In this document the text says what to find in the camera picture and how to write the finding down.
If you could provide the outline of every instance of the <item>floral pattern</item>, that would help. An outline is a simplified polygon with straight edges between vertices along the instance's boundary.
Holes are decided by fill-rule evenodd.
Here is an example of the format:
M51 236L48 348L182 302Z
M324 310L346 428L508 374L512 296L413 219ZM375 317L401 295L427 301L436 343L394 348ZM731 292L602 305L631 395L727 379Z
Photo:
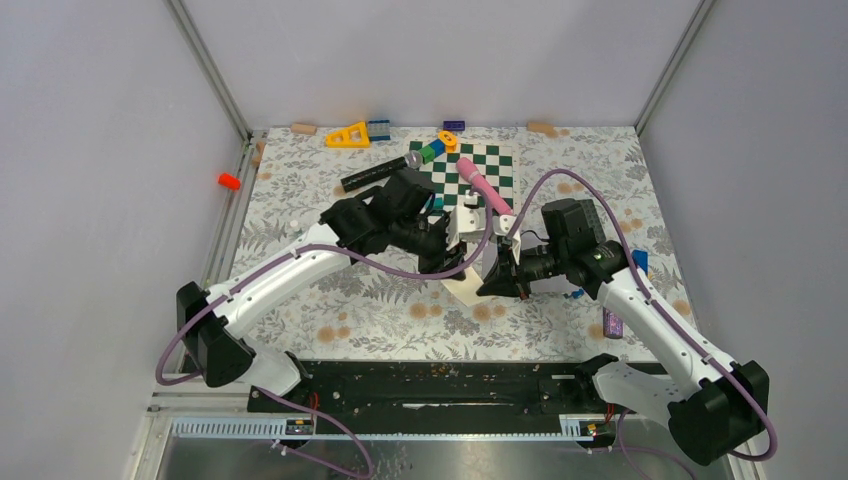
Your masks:
M368 149L328 149L323 141L329 131L319 129L316 136L287 128L269 132L233 275L285 247L343 198L339 179L399 156L409 138L438 133L436 128L392 128L391 141ZM569 168L588 180L610 202L631 248L649 252L654 285L694 324L633 128L556 133L550 138L524 128L470 128L461 137L516 148L520 192L529 192L552 168ZM533 199L523 228L542 231L539 208L563 197L589 194L569 177L551 178ZM609 218L597 207L607 238L614 238ZM415 271L416 259L396 249L375 258ZM395 277L362 264L301 290L266 315L251 336L308 359L583 361L608 352L629 361L654 360L627 329L621 340L604 338L601 308L585 295L577 300L559 294L537 294L526 301L493 298L468 308L439 282Z

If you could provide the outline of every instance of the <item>chessboard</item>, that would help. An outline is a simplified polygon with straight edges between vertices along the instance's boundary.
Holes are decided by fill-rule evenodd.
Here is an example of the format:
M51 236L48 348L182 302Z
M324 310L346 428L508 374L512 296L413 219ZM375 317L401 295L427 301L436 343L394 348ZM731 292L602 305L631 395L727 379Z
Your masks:
M428 142L413 140L409 142L410 150L419 150ZM460 139L455 153L439 155L432 162L422 165L418 170L427 174L436 184L436 197L442 200L445 211L453 210L459 203L459 198L471 188L456 171L456 161L467 157L474 162L477 169L486 177L501 198L515 210L518 199L518 159L515 150L508 145L483 145L479 143L464 143Z

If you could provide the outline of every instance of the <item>gray floor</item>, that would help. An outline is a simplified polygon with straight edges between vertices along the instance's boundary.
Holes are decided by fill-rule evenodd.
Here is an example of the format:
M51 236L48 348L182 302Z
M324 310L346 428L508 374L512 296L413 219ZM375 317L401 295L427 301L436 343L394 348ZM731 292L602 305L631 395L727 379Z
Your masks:
M668 432L639 419L628 420L627 445L652 447L684 455ZM541 480L639 478L620 453L575 453L577 445L562 442L457 442L380 441L366 442L377 466L375 479L463 479ZM282 457L269 450L270 443L256 440L211 440L174 438L169 442L162 480L328 480L341 479L329 469L311 462ZM365 471L365 462L349 441L314 441L303 447L346 468ZM688 479L669 460L632 453L639 466L653 479ZM700 480L732 478L726 460L710 467L691 462Z

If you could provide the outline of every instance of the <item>leaf pattern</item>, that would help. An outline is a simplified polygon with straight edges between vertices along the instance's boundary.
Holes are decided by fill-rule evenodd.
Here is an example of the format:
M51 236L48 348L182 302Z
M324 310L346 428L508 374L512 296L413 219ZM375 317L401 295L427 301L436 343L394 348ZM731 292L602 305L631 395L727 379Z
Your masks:
M469 128L467 141L509 145L516 152L519 192L529 192L552 168L569 168L610 202L632 248L649 252L650 277L677 307L688 299L663 224L642 149L631 127L557 129L557 138L524 128ZM436 128L392 128L392 140L368 149L330 149L329 129L296 135L274 128L257 172L232 268L239 275L286 247L344 194L340 178L404 151L410 138L435 138ZM557 198L588 198L574 180L557 176L533 199L524 228L544 232L539 208ZM615 231L603 210L607 238ZM374 257L415 271L399 250ZM479 262L476 265L480 273ZM691 315L687 320L694 323ZM587 296L536 294L526 301L493 298L460 304L439 282L410 280L356 264L297 292L265 315L251 336L278 351L308 359L432 361L581 361L608 352L629 361L653 360L629 329L621 340L598 336L601 308Z

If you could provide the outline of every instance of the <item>gray wall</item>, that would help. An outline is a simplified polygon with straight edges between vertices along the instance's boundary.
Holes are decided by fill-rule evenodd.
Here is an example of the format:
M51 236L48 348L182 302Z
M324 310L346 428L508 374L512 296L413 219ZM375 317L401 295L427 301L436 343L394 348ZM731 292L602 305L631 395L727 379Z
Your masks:
M254 127L632 125L698 0L186 0Z
M846 19L719 2L642 139L700 324L771 376L769 480L845 477Z
M0 6L0 478L119 478L239 148L160 1Z

